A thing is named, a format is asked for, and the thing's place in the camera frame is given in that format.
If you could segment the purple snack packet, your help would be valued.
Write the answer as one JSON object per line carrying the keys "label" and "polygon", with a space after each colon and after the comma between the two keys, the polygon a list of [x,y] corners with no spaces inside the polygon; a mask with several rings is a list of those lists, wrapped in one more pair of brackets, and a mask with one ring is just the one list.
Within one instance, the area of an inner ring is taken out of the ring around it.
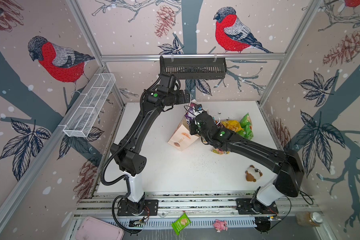
{"label": "purple snack packet", "polygon": [[185,106],[185,118],[188,121],[192,121],[197,115],[199,115],[199,113],[196,113],[194,110],[195,105],[198,105],[198,103],[191,101],[187,106]]}

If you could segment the beige paper bag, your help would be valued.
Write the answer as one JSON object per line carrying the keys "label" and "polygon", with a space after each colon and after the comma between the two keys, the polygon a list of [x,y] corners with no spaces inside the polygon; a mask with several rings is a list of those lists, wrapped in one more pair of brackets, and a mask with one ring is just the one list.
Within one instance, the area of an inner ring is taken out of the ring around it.
{"label": "beige paper bag", "polygon": [[200,138],[199,135],[191,135],[187,118],[183,117],[177,129],[168,141],[168,144],[179,151],[183,151]]}

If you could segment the small colourful candy packet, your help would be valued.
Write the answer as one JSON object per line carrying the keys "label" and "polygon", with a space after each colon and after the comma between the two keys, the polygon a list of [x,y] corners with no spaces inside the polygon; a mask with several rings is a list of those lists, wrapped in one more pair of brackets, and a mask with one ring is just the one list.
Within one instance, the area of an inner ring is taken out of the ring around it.
{"label": "small colourful candy packet", "polygon": [[212,152],[218,155],[227,155],[230,153],[229,151],[224,151],[222,149],[216,149],[216,148],[213,148]]}

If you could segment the yellow chips bag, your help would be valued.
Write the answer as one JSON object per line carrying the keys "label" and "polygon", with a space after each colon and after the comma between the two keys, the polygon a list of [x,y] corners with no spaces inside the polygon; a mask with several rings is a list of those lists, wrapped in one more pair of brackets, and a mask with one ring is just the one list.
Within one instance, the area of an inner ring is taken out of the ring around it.
{"label": "yellow chips bag", "polygon": [[234,132],[239,132],[239,131],[243,130],[243,128],[240,125],[240,122],[235,121],[235,120],[221,121],[221,124],[225,128],[232,130]]}

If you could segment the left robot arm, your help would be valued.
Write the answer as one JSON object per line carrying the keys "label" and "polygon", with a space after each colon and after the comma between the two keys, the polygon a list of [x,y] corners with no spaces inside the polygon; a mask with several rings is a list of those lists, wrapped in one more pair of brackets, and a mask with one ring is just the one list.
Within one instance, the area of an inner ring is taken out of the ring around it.
{"label": "left robot arm", "polygon": [[144,140],[156,118],[162,113],[190,101],[190,93],[181,90],[181,82],[174,75],[161,74],[159,79],[140,99],[140,111],[132,127],[118,145],[111,147],[112,159],[126,175],[127,196],[124,203],[127,212],[140,215],[144,211],[145,192],[142,176],[147,158],[140,155]]}

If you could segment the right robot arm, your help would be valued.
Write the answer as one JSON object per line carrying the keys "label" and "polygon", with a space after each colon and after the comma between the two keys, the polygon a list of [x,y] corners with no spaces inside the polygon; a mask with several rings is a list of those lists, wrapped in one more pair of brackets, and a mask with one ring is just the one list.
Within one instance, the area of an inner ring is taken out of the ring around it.
{"label": "right robot arm", "polygon": [[219,128],[207,112],[200,113],[190,122],[190,134],[199,135],[216,149],[247,157],[276,174],[256,190],[251,199],[253,212],[268,209],[282,196],[299,196],[305,171],[297,152],[271,149],[247,140],[232,130]]}

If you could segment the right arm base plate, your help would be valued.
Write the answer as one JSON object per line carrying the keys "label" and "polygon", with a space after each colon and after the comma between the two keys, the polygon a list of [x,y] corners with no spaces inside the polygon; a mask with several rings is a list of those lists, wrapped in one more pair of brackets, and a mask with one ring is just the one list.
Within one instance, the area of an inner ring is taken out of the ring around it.
{"label": "right arm base plate", "polygon": [[263,205],[258,200],[249,198],[239,198],[235,200],[236,210],[239,215],[278,215],[276,203],[270,206]]}

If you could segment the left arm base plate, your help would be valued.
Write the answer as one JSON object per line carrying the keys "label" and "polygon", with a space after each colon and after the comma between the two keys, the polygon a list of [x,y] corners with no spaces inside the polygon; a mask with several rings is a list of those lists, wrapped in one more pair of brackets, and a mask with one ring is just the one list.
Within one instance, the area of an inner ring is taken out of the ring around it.
{"label": "left arm base plate", "polygon": [[144,200],[141,199],[135,203],[128,199],[121,200],[117,206],[118,217],[129,216],[156,216],[158,214],[159,201],[158,200]]}

